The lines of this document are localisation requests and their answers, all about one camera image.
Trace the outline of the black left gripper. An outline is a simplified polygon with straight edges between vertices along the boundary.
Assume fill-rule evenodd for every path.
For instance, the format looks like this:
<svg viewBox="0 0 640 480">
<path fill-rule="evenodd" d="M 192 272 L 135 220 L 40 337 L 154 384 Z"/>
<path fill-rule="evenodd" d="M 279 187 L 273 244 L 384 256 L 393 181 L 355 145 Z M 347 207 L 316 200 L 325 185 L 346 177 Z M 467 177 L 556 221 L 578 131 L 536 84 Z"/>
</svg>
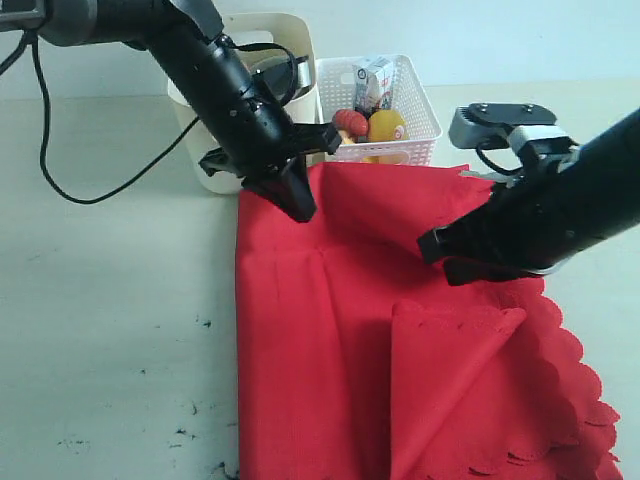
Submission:
<svg viewBox="0 0 640 480">
<path fill-rule="evenodd" d="M 286 53 L 291 69 L 282 99 L 238 55 L 269 50 Z M 333 123 L 293 125 L 284 110 L 297 86 L 296 57 L 275 43 L 237 45 L 225 34 L 211 43 L 193 34 L 163 34 L 149 41 L 149 51 L 218 144 L 204 154 L 200 168 L 209 176 L 224 171 L 243 178 L 245 190 L 295 222 L 309 222 L 316 203 L 306 158 L 291 158 L 289 150 L 333 155 L 341 135 Z"/>
</svg>

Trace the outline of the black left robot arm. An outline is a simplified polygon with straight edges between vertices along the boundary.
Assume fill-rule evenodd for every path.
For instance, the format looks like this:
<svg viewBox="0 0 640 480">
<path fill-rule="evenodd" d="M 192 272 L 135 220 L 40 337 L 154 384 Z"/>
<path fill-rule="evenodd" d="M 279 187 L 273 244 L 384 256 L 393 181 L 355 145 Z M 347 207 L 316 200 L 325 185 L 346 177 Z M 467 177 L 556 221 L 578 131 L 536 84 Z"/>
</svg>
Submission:
<svg viewBox="0 0 640 480">
<path fill-rule="evenodd" d="M 236 44 L 224 32 L 210 1 L 4 1 L 1 29 L 19 31 L 16 49 L 1 63 L 7 71 L 31 51 L 39 82 L 44 124 L 40 168 L 53 189 L 46 156 L 51 103 L 42 71 L 40 40 L 59 46 L 124 43 L 149 52 L 214 137 L 218 146 L 200 160 L 208 176 L 228 172 L 244 189 L 271 202 L 299 223 L 311 220 L 316 203 L 306 158 L 337 151 L 336 127 L 296 124 L 284 107 L 298 90 L 298 60 L 287 56 L 289 85 L 277 97 L 262 73 L 251 73 L 240 52 L 277 49 L 275 43 Z"/>
</svg>

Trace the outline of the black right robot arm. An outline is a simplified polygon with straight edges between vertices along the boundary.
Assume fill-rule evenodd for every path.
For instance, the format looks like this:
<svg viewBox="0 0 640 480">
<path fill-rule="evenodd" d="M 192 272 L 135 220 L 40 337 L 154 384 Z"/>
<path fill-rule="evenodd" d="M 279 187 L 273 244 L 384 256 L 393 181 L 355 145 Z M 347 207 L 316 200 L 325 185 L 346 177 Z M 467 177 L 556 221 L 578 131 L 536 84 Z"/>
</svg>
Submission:
<svg viewBox="0 0 640 480">
<path fill-rule="evenodd" d="M 536 104 L 456 109 L 449 139 L 496 174 L 489 199 L 418 238 L 448 283 L 543 277 L 639 223 L 639 114 L 585 144 Z"/>
</svg>

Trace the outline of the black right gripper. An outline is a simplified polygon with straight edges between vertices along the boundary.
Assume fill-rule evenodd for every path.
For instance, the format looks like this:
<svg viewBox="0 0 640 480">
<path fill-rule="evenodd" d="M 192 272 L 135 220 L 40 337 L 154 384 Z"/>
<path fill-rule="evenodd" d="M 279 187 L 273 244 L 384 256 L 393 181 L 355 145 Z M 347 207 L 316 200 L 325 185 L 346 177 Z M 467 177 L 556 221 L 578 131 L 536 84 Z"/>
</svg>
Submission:
<svg viewBox="0 0 640 480">
<path fill-rule="evenodd" d="M 579 159 L 493 195 L 417 239 L 425 264 L 441 260 L 451 286 L 536 278 L 639 224 L 639 161 Z"/>
</svg>

